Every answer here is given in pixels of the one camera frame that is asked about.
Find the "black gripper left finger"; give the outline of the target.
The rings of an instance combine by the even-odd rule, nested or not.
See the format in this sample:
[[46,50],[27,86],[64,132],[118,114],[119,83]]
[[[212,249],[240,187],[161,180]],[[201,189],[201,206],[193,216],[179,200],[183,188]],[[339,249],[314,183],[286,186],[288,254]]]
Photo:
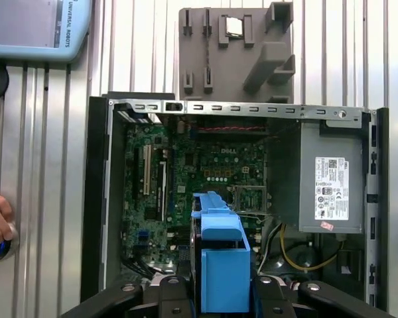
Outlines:
[[157,285],[120,282],[85,300],[62,317],[193,317],[188,284],[182,277],[161,277]]

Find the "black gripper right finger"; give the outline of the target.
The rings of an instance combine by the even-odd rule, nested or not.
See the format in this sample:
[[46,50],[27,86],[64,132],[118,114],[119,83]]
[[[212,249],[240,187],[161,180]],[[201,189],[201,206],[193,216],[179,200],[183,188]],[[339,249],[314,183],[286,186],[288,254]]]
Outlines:
[[255,317],[389,317],[351,295],[320,281],[299,284],[296,296],[276,276],[257,276],[251,284]]

